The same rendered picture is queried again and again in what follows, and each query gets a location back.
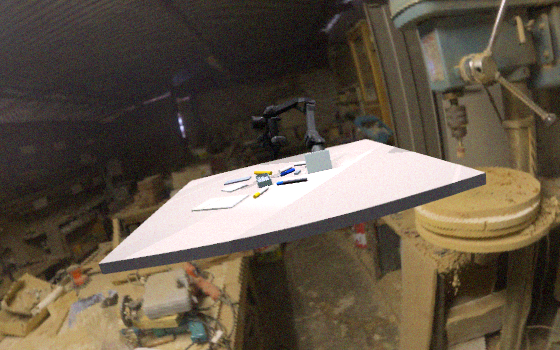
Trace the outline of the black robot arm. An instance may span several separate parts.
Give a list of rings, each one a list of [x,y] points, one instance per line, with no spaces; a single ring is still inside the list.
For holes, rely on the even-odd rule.
[[[300,108],[298,105],[298,103],[301,102],[305,102],[303,108]],[[325,150],[325,147],[323,145],[325,143],[325,140],[319,137],[318,133],[315,131],[315,105],[316,102],[312,99],[294,97],[293,99],[281,105],[266,107],[262,117],[252,116],[251,129],[264,129],[265,126],[266,129],[278,129],[277,121],[281,120],[279,115],[290,109],[297,109],[305,114],[307,120],[307,132],[304,136],[304,143],[306,144],[306,146],[309,148],[311,153]],[[272,135],[270,131],[268,131],[268,133],[264,132],[261,134],[261,136],[257,137],[258,143],[262,143],[266,140],[271,139]]]

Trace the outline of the white sheet of paper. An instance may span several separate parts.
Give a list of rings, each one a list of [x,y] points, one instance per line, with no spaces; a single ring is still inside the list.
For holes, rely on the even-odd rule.
[[[192,211],[208,211],[208,210],[219,210],[219,209],[228,209],[236,207],[240,202],[244,199],[249,197],[249,194],[246,195],[237,195],[237,196],[230,196],[230,197],[214,197],[206,200],[204,203],[197,206],[195,209],[191,209]]]

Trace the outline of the grey keyboard with white letter keys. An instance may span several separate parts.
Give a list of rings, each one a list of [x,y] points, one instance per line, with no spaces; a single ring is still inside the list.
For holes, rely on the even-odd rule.
[[[255,177],[259,188],[273,185],[272,180],[268,175],[268,173],[259,174],[256,175]]]

